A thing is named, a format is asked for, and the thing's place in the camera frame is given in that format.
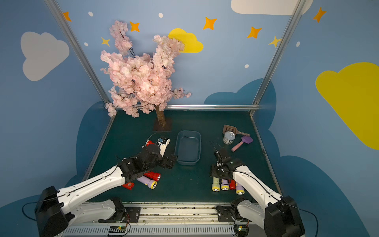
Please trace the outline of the teal plastic storage box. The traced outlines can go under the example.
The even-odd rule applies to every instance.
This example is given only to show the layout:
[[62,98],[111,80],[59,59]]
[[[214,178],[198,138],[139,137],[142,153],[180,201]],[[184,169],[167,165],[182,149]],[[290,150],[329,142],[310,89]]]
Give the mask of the teal plastic storage box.
[[182,130],[177,135],[175,153],[177,163],[195,166],[201,155],[201,135],[197,131]]

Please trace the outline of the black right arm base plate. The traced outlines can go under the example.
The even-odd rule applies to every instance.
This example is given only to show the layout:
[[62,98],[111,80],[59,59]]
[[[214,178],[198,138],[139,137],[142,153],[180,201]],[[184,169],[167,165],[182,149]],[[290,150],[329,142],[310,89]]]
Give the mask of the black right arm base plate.
[[230,206],[217,205],[217,218],[219,222],[234,222],[235,217]]

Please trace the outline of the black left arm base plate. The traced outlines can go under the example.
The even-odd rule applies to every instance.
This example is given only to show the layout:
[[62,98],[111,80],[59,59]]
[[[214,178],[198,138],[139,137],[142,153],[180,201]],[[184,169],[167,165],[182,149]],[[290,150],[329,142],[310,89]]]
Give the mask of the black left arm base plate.
[[120,198],[114,197],[109,200],[113,213],[108,218],[98,219],[99,223],[137,223],[141,214],[139,206],[124,206]]

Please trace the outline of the light purple flashlight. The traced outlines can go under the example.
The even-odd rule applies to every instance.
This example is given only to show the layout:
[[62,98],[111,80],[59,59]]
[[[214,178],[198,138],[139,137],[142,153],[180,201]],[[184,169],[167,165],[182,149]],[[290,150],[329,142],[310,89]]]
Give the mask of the light purple flashlight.
[[157,144],[158,147],[160,148],[160,155],[163,157],[164,154],[165,154],[165,151],[166,151],[167,146],[170,144],[170,139],[161,136],[161,137],[157,140],[156,144]]

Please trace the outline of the pale yellow flashlight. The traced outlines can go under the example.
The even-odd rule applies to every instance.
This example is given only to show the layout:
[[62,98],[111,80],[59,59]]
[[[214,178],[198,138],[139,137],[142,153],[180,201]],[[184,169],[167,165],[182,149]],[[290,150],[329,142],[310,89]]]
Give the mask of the pale yellow flashlight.
[[213,177],[213,183],[212,183],[211,189],[213,192],[219,192],[221,190],[219,178]]

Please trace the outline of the purple flashlight group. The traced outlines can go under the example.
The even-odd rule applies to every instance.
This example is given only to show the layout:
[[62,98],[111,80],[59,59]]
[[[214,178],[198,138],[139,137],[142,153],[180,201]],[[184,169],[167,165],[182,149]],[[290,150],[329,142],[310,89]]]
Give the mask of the purple flashlight group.
[[222,179],[221,180],[221,190],[227,191],[230,189],[230,183],[227,179]]

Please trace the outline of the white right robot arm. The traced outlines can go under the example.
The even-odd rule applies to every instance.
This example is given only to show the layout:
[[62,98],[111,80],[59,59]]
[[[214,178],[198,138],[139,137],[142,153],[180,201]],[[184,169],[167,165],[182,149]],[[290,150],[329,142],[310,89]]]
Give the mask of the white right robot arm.
[[283,197],[264,184],[239,159],[232,159],[226,149],[214,152],[216,164],[212,165],[210,175],[221,180],[234,180],[236,187],[243,187],[256,204],[245,198],[231,202],[226,212],[219,212],[219,222],[242,221],[262,228],[267,237],[304,237],[299,209],[293,198]]

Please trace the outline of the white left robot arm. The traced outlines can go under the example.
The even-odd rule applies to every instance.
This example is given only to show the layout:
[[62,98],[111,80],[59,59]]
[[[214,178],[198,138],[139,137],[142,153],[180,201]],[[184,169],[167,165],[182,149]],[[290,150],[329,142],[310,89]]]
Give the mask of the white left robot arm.
[[38,233],[54,237],[74,221],[74,209],[93,197],[141,178],[155,167],[172,169],[176,155],[166,156],[156,144],[143,146],[140,153],[124,158],[108,171],[76,185],[57,190],[44,189],[35,207]]

